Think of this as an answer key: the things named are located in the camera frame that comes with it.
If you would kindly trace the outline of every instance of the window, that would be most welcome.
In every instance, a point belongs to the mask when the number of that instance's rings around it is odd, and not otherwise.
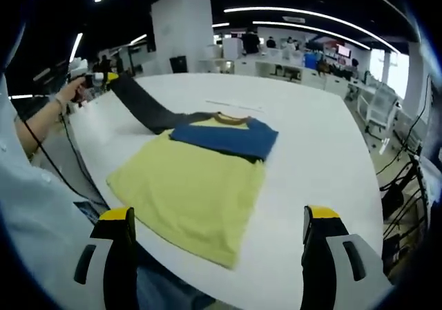
[[[401,53],[392,52],[390,68],[388,69],[387,85],[394,89],[402,99],[405,97],[408,84],[408,66],[410,57]]]
[[[385,57],[384,50],[373,49],[370,55],[370,73],[378,81],[382,81],[382,71],[384,69],[384,57]]]

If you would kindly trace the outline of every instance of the person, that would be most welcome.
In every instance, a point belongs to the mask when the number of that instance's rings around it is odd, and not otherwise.
[[[115,54],[115,67],[117,68],[118,74],[124,72],[123,59],[120,57],[119,52]]]
[[[99,69],[102,73],[111,73],[111,61],[108,59],[108,56],[103,55],[102,62],[99,65]]]
[[[276,49],[276,42],[272,36],[269,37],[265,45],[270,49]]]
[[[241,37],[242,47],[246,55],[252,55],[260,52],[260,39],[253,31],[253,28],[247,28],[247,32]]]
[[[24,281],[40,287],[61,309],[69,309],[69,297],[77,295],[69,289],[78,264],[73,250],[84,248],[93,224],[76,205],[88,203],[86,198],[29,162],[28,156],[38,144],[8,99],[5,77],[24,32],[21,21],[17,25],[20,29],[12,26],[8,26],[4,42],[8,48],[0,50],[0,235],[6,239],[2,247],[13,254],[14,261],[6,264],[16,264],[15,275],[21,274],[27,279]],[[84,82],[80,77],[65,85],[54,100],[26,121],[37,139],[43,141],[66,104],[76,93],[83,93]],[[196,297],[206,297],[138,248],[143,254],[138,257],[143,264],[137,270],[140,309],[190,309]]]
[[[294,41],[291,37],[289,37],[289,38],[287,39],[287,45],[286,45],[286,47],[289,48],[289,49],[291,49],[291,50],[296,50],[295,41]]]
[[[96,57],[95,60],[93,60],[92,71],[93,71],[94,73],[99,73],[99,72],[100,72],[100,68],[99,68],[99,58],[98,58],[98,57]]]
[[[347,70],[352,72],[352,77],[355,79],[359,78],[358,75],[358,66],[359,66],[359,61],[355,58],[352,59],[352,65],[347,67]]]

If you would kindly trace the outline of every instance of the dark gray cloth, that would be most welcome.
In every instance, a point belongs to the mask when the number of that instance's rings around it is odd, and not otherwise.
[[[213,113],[173,113],[150,96],[134,79],[122,74],[109,83],[110,89],[146,128],[155,134],[179,124],[192,124],[212,118]]]

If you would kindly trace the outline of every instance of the white table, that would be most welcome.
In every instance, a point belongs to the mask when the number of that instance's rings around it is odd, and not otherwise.
[[[271,77],[269,76],[269,68],[274,68],[275,66],[283,66],[290,68],[297,68],[301,73],[301,82],[300,84],[314,87],[318,89],[322,89],[325,91],[332,91],[331,88],[327,87],[327,78],[338,79],[340,82],[354,87],[357,87],[361,90],[361,92],[368,93],[369,95],[374,95],[376,89],[370,86],[366,86],[361,80],[352,79],[351,81],[347,81],[346,79],[337,78],[330,74],[324,74],[322,76],[318,75],[316,70],[312,70],[311,68],[306,68],[302,66],[302,58],[297,60],[286,60],[277,57],[270,57],[269,55],[249,55],[246,57],[242,57],[236,60],[224,59],[224,58],[214,58],[214,59],[201,59],[201,64],[217,64],[217,63],[226,63],[227,61],[233,62],[235,64],[235,74],[237,75],[249,75],[253,77]],[[202,72],[207,72],[208,68],[201,68]],[[214,67],[210,68],[210,72],[214,72]]]
[[[178,277],[241,309],[299,309],[306,204],[334,209],[350,233],[359,234],[381,255],[382,208],[374,167],[338,96],[237,75],[176,74],[137,81],[172,111],[250,115],[280,132],[234,270],[192,255],[137,222],[140,244]],[[98,97],[70,120],[94,183],[111,208],[121,207],[106,176],[155,135],[113,93]]]
[[[222,72],[227,72],[230,69],[230,64],[234,63],[234,59],[209,58],[209,59],[200,59],[199,62],[200,65],[198,65],[198,72],[220,73],[220,70]]]

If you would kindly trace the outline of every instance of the person's arm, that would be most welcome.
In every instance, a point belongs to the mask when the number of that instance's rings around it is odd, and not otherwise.
[[[82,84],[84,83],[84,78],[80,77],[70,84],[62,88],[58,95],[58,98],[62,101],[57,100],[47,103],[39,112],[35,113],[30,119],[26,120],[29,128],[37,136],[37,138],[42,142],[46,135],[48,134],[50,127],[55,123],[57,116],[64,110],[66,104],[75,96],[77,90],[83,90]],[[23,147],[27,156],[32,155],[38,144],[34,140],[34,137],[30,134],[29,130],[26,128],[25,124],[17,119],[15,122],[15,128],[17,131],[17,136],[20,140],[21,146]]]

